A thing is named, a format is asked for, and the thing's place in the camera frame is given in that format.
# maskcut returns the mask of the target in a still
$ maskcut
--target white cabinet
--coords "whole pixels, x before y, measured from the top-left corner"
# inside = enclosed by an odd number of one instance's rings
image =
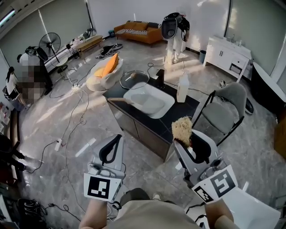
[[[251,59],[250,50],[239,47],[224,39],[212,37],[206,50],[206,63],[211,63],[237,78],[239,82]]]

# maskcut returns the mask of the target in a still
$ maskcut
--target gray tile floor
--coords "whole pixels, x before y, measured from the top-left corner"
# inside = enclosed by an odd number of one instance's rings
[[[105,45],[115,42],[114,38],[110,38],[105,41]],[[149,62],[153,62],[155,65],[161,65],[163,62],[166,52],[164,43],[150,47],[133,41],[119,40],[118,42],[124,45],[119,55],[124,59],[125,72],[134,69],[146,71]],[[71,60],[69,68],[74,68],[77,71],[70,71],[69,77],[72,79],[84,77],[89,69],[99,61],[95,59],[99,50],[99,47],[95,47],[84,54],[84,59]],[[199,63],[198,56],[192,52],[185,51],[181,58],[184,62],[179,62],[166,69],[165,80],[167,82],[177,83],[178,77],[183,73],[183,68],[191,72],[190,87],[205,93],[211,93],[218,88],[221,80],[225,80],[227,83],[236,81],[234,77],[214,66],[209,65],[204,68]],[[150,69],[150,74],[154,75],[160,68]],[[52,80],[56,82],[58,79],[60,79],[60,75],[53,73]],[[249,181],[248,193],[269,204],[274,196],[282,194],[282,191],[286,189],[286,163],[273,149],[275,116],[252,98],[249,86],[244,80],[241,81],[241,84],[247,89],[255,112],[252,116],[246,115],[243,123],[219,146],[219,153],[232,165],[240,187]],[[71,86],[69,81],[57,81],[52,97],[67,93]],[[62,207],[66,204],[73,214],[82,217],[84,212],[77,205],[76,196],[82,208],[86,209],[89,200],[83,196],[83,175],[84,172],[87,172],[87,163],[93,157],[93,147],[107,136],[120,133],[125,137],[126,178],[124,184],[126,190],[142,187],[149,195],[159,191],[164,199],[171,200],[183,208],[186,207],[193,199],[194,194],[182,180],[183,169],[176,170],[175,168],[178,163],[176,155],[163,163],[153,152],[126,132],[121,131],[102,97],[103,92],[91,92],[85,85],[82,89],[86,91],[89,99],[89,106],[84,115],[86,124],[79,125],[70,135],[66,154],[64,147],[56,152],[55,144],[50,145],[44,152],[41,168],[33,174],[23,173],[23,181],[20,184],[23,197],[38,200],[44,206],[55,203]],[[207,96],[195,90],[190,90],[189,96],[201,102],[193,118],[194,121]],[[36,101],[28,111],[21,112],[19,150],[27,156],[23,163],[31,168],[38,167],[44,146],[62,137],[71,111],[80,97],[81,93],[67,94],[60,98],[44,96]],[[83,94],[64,135],[63,144],[67,143],[69,134],[78,123],[85,110],[86,102],[86,94]],[[199,119],[195,129],[206,133],[216,142],[222,138],[222,134],[203,117]],[[76,154],[83,148],[85,150],[76,157]],[[67,182],[66,157],[70,182],[76,196]],[[57,208],[48,208],[46,221],[49,226],[58,228],[77,228],[79,224],[75,218]]]

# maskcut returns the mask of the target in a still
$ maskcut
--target ceiling light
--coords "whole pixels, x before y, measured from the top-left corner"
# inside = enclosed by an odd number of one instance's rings
[[[5,21],[7,21],[9,17],[11,17],[14,13],[15,13],[15,10],[12,9],[4,18],[2,18],[2,20],[0,21],[0,26],[3,25]]]

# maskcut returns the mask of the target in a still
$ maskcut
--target trash can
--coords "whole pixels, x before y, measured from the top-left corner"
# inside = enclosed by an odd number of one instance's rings
[[[203,64],[204,63],[204,61],[205,61],[205,57],[206,57],[206,51],[204,51],[204,50],[201,50],[200,51],[200,62]]]
[[[114,37],[115,37],[115,32],[114,32],[114,30],[109,30],[108,33],[109,33],[109,36],[110,36],[111,38],[114,38]]]

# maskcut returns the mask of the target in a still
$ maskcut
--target orange sofa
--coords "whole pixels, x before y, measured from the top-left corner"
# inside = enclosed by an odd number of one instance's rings
[[[124,25],[114,28],[115,36],[130,40],[153,44],[163,40],[161,24],[145,21],[128,21]]]

